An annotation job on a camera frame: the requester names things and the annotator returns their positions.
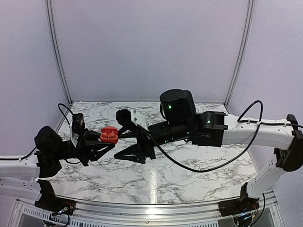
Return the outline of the red round cap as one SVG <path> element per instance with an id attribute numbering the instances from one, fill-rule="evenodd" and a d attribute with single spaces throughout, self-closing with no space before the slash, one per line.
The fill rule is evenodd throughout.
<path id="1" fill-rule="evenodd" d="M 100 140 L 105 143 L 118 143 L 118 129 L 113 126 L 101 129 Z"/>

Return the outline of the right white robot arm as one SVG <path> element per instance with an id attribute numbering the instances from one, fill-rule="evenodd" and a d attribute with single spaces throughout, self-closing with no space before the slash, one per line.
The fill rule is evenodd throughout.
<path id="1" fill-rule="evenodd" d="M 303 165 L 303 132 L 294 115 L 281 120 L 251 119 L 224 112 L 197 113 L 188 90 L 171 89 L 160 95 L 163 122 L 148 125 L 144 115 L 123 109 L 116 113 L 121 125 L 120 138 L 136 138 L 137 143 L 115 154 L 115 159 L 145 163 L 155 159 L 155 148 L 185 140 L 197 146 L 220 147 L 245 144 L 274 148 L 274 154 L 262 170 L 241 187 L 234 207 L 244 212 L 261 194 L 287 172 Z"/>

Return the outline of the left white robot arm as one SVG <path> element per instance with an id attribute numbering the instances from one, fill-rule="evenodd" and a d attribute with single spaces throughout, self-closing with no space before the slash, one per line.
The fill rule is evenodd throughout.
<path id="1" fill-rule="evenodd" d="M 45 178 L 55 176 L 62 168 L 60 161 L 77 159 L 87 166 L 97 161 L 118 142 L 118 130 L 107 126 L 100 133 L 82 129 L 64 141 L 50 126 L 43 127 L 35 137 L 36 148 L 24 157 L 0 159 L 0 193 L 41 202 L 49 210 L 56 210 L 60 200 L 50 192 L 43 192 L 49 182 Z"/>

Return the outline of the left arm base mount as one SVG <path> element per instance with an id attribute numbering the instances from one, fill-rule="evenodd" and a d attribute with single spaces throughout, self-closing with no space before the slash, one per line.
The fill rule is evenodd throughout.
<path id="1" fill-rule="evenodd" d="M 35 206 L 44 210 L 58 213 L 64 208 L 64 214 L 72 215 L 74 212 L 75 201 L 58 197 L 49 181 L 38 180 L 40 189 L 38 190 L 38 198 L 35 201 Z"/>

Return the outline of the aluminium front rail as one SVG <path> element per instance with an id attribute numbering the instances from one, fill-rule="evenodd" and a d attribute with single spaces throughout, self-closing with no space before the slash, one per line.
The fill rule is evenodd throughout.
<path id="1" fill-rule="evenodd" d="M 34 206 L 33 201 L 18 199 L 9 227 L 240 227 L 253 215 L 256 227 L 283 227 L 273 192 L 266 192 L 260 207 L 246 213 L 222 216 L 218 201 L 185 204 L 141 205 L 75 200 L 69 217 L 51 218 L 51 212 Z"/>

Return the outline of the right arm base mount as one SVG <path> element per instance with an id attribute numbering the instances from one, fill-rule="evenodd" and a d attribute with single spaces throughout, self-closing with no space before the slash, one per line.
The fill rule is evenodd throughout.
<path id="1" fill-rule="evenodd" d="M 219 212 L 222 217 L 236 215 L 239 213 L 244 213 L 259 208 L 259 199 L 249 197 L 247 193 L 247 185 L 248 183 L 245 183 L 241 187 L 241 193 L 239 198 L 229 199 L 218 203 Z"/>

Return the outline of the left aluminium frame post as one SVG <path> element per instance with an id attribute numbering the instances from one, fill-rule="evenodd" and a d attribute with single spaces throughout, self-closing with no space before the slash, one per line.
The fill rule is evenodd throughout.
<path id="1" fill-rule="evenodd" d="M 57 38 L 57 33 L 56 33 L 56 27 L 55 27 L 55 19 L 54 19 L 54 14 L 53 14 L 53 4 L 51 0 L 45 0 L 45 9 L 46 9 L 46 16 L 47 16 L 47 21 L 48 21 L 48 27 L 50 31 L 50 38 L 51 38 L 51 45 L 53 48 L 53 53 L 54 53 L 54 59 L 55 63 L 57 66 L 57 70 L 59 73 L 59 79 L 61 82 L 61 86 L 63 89 L 63 93 L 65 96 L 65 99 L 68 104 L 72 104 L 72 98 L 71 94 L 68 88 L 68 83 L 67 83 L 67 78 L 65 75 L 65 70 L 61 58 L 61 53 L 60 53 L 60 48 L 59 48 L 59 43 L 58 43 L 58 38 Z"/>

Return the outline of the aluminium frame post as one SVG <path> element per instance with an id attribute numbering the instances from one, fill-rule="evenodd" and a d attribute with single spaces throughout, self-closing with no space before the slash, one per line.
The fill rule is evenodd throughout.
<path id="1" fill-rule="evenodd" d="M 65 70 L 61 58 L 61 53 L 60 53 L 60 48 L 59 48 L 59 43 L 58 43 L 58 38 L 57 38 L 57 33 L 56 33 L 56 27 L 55 27 L 55 19 L 54 19 L 54 14 L 53 14 L 53 4 L 51 0 L 45 0 L 45 9 L 46 9 L 46 16 L 47 16 L 47 21 L 48 21 L 48 27 L 50 31 L 50 38 L 51 38 L 51 45 L 53 48 L 53 53 L 54 53 L 54 59 L 55 63 L 57 66 L 57 70 L 59 73 L 59 79 L 61 82 L 61 86 L 63 89 L 63 93 L 65 96 L 65 99 L 68 104 L 72 104 L 72 98 L 71 94 L 68 88 L 68 83 L 67 83 L 67 78 L 65 75 Z"/>
<path id="2" fill-rule="evenodd" d="M 235 62 L 235 66 L 233 69 L 232 78 L 231 78 L 230 85 L 229 85 L 229 88 L 227 91 L 227 95 L 226 95 L 225 101 L 224 101 L 224 106 L 226 108 L 228 108 L 228 106 L 231 103 L 232 96 L 235 91 L 236 84 L 237 84 L 237 81 L 238 81 L 238 78 L 240 75 L 242 62 L 243 62 L 244 55 L 245 55 L 245 52 L 246 52 L 246 49 L 248 46 L 248 42 L 249 42 L 251 25 L 253 22 L 254 8 L 255 8 L 255 1 L 249 0 L 248 4 L 247 4 L 247 11 L 246 11 L 246 17 L 245 17 L 245 21 L 244 21 L 244 28 L 243 28 L 243 33 L 242 33 L 242 37 L 241 37 L 240 48 L 239 48 L 238 55 L 236 58 L 236 62 Z"/>

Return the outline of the right aluminium frame post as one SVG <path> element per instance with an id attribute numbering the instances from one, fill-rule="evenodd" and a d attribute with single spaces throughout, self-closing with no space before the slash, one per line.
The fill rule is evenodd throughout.
<path id="1" fill-rule="evenodd" d="M 244 55 L 245 55 L 245 52 L 246 52 L 246 49 L 248 46 L 248 42 L 249 42 L 251 25 L 253 22 L 254 8 L 255 8 L 255 1 L 249 0 L 248 4 L 247 4 L 247 11 L 246 11 L 246 17 L 245 17 L 245 21 L 244 21 L 244 28 L 243 28 L 243 33 L 242 33 L 242 37 L 241 37 L 240 48 L 239 48 L 238 55 L 236 58 L 236 62 L 235 62 L 235 66 L 233 69 L 232 78 L 231 78 L 230 85 L 229 85 L 229 88 L 227 91 L 227 95 L 226 95 L 225 101 L 224 101 L 224 106 L 226 108 L 228 108 L 228 106 L 231 103 L 232 96 L 235 91 L 236 84 L 237 84 L 237 81 L 238 81 L 238 78 L 240 75 L 242 62 L 243 62 Z"/>

